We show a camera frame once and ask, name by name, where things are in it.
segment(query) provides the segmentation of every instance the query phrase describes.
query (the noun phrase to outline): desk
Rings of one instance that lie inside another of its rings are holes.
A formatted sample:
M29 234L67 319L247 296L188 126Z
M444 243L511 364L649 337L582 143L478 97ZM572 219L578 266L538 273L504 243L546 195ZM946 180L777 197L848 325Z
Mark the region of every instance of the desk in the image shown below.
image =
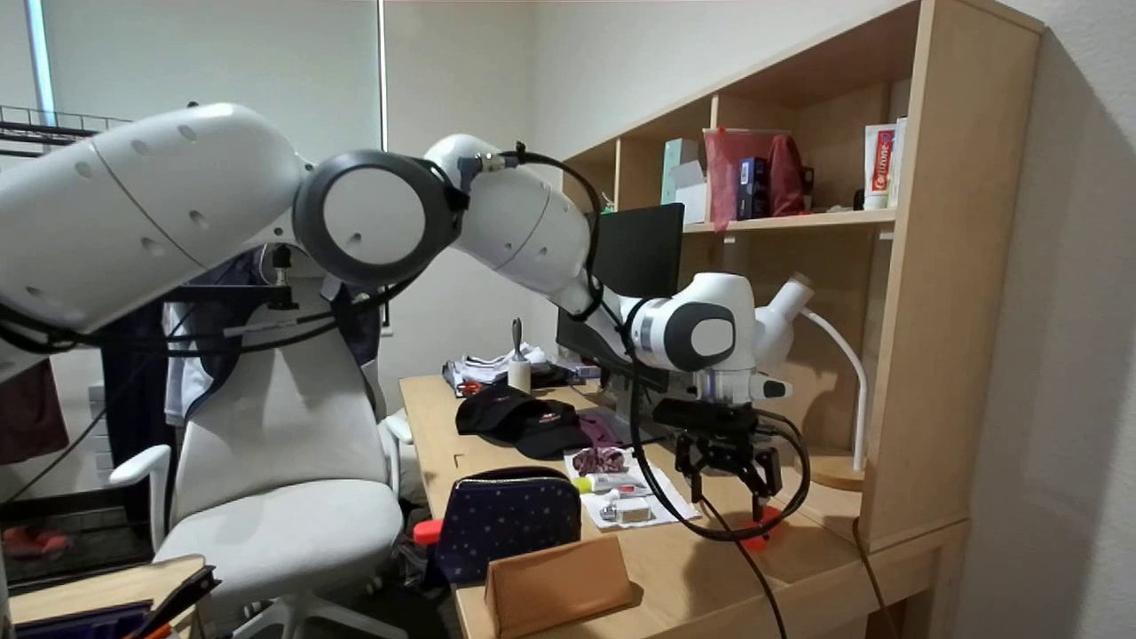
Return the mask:
M110 570L97 577L21 591L21 597L10 597L10 620L29 626L29 620L63 617L81 609L120 607L133 601L163 601L166 591L175 591L176 583L185 583L202 565L207 565L202 558L176 558L163 565L139 565L127 570Z
M552 391L550 397L576 408L592 404L592 397L578 391ZM501 464L533 464L511 448L492 448L478 438L459 438L459 397L436 375L402 381L402 401L414 432L423 487L431 516L444 516L454 479ZM649 454L660 467L670 467L662 452ZM727 518L747 510L747 494L738 479L708 477L706 494ZM856 510L859 494L824 488L812 481L805 507L786 518L763 546L760 569L772 583L790 639L866 630L866 617L878 609L878 597L853 542ZM643 587L643 604L631 609L542 630L542 639L772 634L770 604L763 601L753 570L730 542L699 538L680 526L616 532L616 538L631 583ZM886 604L930 591L940 577L940 552L957 549L957 542L963 530L956 526L872 552L870 559ZM465 587L454 591L454 601L469 639L492 634L482 587Z

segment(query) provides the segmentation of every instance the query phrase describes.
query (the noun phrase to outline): floor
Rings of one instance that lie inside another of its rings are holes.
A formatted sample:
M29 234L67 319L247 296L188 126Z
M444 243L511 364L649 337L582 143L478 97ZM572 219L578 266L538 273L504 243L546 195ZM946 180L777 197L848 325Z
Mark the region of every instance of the floor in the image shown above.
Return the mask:
M7 559L10 591L98 574L150 558L146 542L131 530L125 507L91 507L40 518L52 532L67 532L72 546L40 559ZM382 574L382 587L345 601L352 609L404 627L410 639L461 639L454 597L436 577L423 577L414 558L394 559L398 570ZM308 627L312 639L352 639L345 627Z

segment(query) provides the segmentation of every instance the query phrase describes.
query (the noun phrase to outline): white chair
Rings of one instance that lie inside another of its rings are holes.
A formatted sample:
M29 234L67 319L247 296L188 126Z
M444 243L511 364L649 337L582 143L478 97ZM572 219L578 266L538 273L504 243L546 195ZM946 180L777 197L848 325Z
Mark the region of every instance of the white chair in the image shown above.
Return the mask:
M295 285L295 297L308 311L325 309L317 277ZM171 448L150 448L113 467L110 481L150 479L157 559L202 552L216 565L218 588L197 609L207 630L285 626L279 634L295 639L305 617L324 617L404 634L331 604L376 574L404 526L376 414L336 330L243 350L230 381L197 401L185 427L171 526L166 464ZM240 609L260 601L272 604L240 626Z

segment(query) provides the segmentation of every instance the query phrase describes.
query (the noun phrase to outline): chair backrest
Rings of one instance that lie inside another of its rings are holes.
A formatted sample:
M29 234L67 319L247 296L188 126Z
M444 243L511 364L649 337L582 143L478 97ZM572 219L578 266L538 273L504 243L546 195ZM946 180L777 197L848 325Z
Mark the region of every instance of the chair backrest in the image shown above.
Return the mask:
M325 309L318 277L295 281L295 297L301 311ZM272 319L279 311L260 309L247 325ZM308 479L385 481L379 427L342 330L243 350L228 383L191 408L171 526L191 510Z

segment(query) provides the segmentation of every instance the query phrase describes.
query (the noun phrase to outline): wooden cabinet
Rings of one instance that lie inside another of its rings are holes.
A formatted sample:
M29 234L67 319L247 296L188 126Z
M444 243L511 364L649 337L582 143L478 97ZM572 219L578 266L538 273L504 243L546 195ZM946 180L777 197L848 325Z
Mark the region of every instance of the wooden cabinet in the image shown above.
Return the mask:
M1003 252L1041 29L983 0L914 0L766 59L569 162L616 209L660 191L660 146L702 126L783 126L817 165L817 214L691 228L686 268L741 268L757 297L805 273L870 368L861 535L872 552L963 526L983 422ZM908 116L894 209L856 214L861 124ZM856 375L798 325L794 397L810 452L848 454Z

